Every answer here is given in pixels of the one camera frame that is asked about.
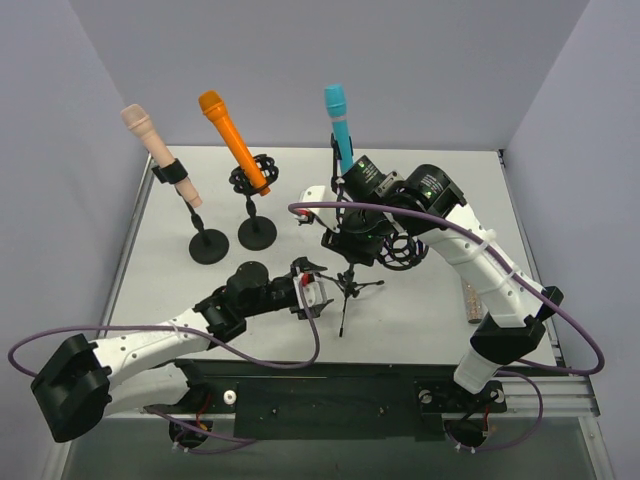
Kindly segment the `cyan microphone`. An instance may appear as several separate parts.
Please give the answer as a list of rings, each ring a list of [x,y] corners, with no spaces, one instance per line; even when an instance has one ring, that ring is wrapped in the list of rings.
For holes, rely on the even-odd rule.
[[[324,89],[324,103],[340,154],[340,171],[345,174],[353,166],[353,148],[347,121],[347,101],[343,86],[341,84],[328,85]]]

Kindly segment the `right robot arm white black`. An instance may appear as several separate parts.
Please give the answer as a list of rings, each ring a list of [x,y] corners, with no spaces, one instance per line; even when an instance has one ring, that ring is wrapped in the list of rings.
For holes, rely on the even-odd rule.
[[[446,386],[453,406],[472,407],[499,368],[537,349],[552,314],[544,302],[560,304],[562,292],[532,280],[506,255],[496,232],[481,225],[462,190],[441,168],[422,164],[401,179],[362,156],[341,180],[357,206],[345,211],[337,232],[324,235],[324,246],[370,266],[386,240],[405,233],[443,258],[486,307]]]

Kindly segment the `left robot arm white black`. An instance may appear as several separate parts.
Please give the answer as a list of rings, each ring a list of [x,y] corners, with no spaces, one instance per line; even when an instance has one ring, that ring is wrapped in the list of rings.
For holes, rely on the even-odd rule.
[[[63,443],[93,429],[116,407],[116,389],[143,372],[216,347],[231,351],[250,317],[287,309],[313,323],[331,301],[324,270],[300,257],[287,274],[271,278],[263,264],[245,262],[225,285],[168,321],[120,329],[115,337],[65,339],[31,383],[53,439]]]

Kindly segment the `silver glitter microphone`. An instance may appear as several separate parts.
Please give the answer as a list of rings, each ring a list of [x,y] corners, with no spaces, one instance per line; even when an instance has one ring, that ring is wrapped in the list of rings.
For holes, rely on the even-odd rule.
[[[468,282],[462,280],[461,288],[467,321],[471,325],[478,325],[484,319],[487,310],[478,293]]]

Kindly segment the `black round base clip stand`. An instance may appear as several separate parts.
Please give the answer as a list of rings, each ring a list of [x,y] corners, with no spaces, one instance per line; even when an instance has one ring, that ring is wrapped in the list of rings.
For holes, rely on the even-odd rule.
[[[334,134],[331,134],[330,146],[332,149],[332,175],[330,179],[330,187],[332,192],[336,195],[336,201],[342,202],[345,200],[345,192],[343,188],[343,181],[339,174],[341,154]]]

